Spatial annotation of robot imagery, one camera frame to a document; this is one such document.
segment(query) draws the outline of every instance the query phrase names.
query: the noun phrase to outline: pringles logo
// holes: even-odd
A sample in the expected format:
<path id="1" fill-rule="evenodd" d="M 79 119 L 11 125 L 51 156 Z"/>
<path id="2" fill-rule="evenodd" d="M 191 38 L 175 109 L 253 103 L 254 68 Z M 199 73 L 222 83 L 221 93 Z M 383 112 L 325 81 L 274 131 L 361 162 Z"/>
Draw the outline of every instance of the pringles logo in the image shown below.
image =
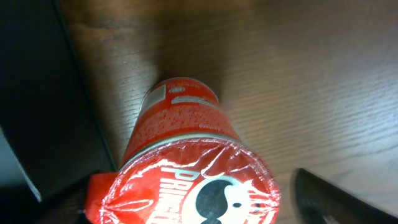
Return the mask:
<path id="1" fill-rule="evenodd" d="M 177 224 L 179 220 L 183 224 L 243 224 L 247 219 L 249 193 L 235 178 L 222 175 L 203 179 L 192 188 L 199 172 L 167 167 L 161 171 L 173 172 L 175 178 L 161 178 L 160 199 L 146 224 Z"/>

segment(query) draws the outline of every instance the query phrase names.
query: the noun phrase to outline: mustache logo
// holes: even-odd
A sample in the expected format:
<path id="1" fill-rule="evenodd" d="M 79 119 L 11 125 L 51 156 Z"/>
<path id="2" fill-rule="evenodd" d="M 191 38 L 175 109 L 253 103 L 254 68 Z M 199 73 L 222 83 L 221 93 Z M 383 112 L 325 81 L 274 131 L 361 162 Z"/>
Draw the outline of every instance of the mustache logo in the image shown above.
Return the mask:
<path id="1" fill-rule="evenodd" d="M 249 209 L 249 194 L 240 181 L 230 176 L 205 179 L 187 195 L 182 223 L 243 224 Z"/>
<path id="2" fill-rule="evenodd" d="M 196 208 L 198 213 L 207 218 L 201 224 L 221 224 L 217 218 L 223 216 L 228 209 L 228 203 L 224 194 L 225 188 L 232 185 L 227 180 L 215 180 L 206 184 L 197 196 Z M 235 202 L 233 207 L 240 207 L 239 202 Z"/>

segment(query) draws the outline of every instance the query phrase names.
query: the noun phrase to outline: pringles can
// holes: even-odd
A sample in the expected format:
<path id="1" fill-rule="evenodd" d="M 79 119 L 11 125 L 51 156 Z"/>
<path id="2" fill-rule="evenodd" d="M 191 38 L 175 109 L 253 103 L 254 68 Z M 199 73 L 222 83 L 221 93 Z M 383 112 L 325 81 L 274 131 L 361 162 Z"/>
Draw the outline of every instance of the pringles can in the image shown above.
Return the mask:
<path id="1" fill-rule="evenodd" d="M 148 91 L 117 173 L 91 176 L 92 223 L 273 223 L 280 193 L 265 163 L 202 82 L 173 78 Z"/>

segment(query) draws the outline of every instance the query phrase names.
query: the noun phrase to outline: plastic lid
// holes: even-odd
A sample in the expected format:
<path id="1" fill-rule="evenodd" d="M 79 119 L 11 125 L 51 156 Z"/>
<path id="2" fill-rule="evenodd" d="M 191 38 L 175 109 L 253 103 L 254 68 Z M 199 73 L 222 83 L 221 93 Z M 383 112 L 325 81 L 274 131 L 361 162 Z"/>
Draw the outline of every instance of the plastic lid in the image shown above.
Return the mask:
<path id="1" fill-rule="evenodd" d="M 279 210 L 267 167 L 227 140 L 169 143 L 113 175 L 90 183 L 86 216 L 93 223 L 273 223 Z"/>

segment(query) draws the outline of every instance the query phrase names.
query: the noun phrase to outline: wood grain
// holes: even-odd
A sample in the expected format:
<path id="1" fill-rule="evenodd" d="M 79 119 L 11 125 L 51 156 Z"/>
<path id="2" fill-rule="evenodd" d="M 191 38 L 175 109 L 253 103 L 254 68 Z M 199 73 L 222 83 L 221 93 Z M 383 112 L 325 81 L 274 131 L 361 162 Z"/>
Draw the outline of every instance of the wood grain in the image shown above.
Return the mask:
<path id="1" fill-rule="evenodd" d="M 158 80 L 209 84 L 298 223 L 305 167 L 398 215 L 398 4 L 382 1 L 61 0 L 120 161 Z"/>

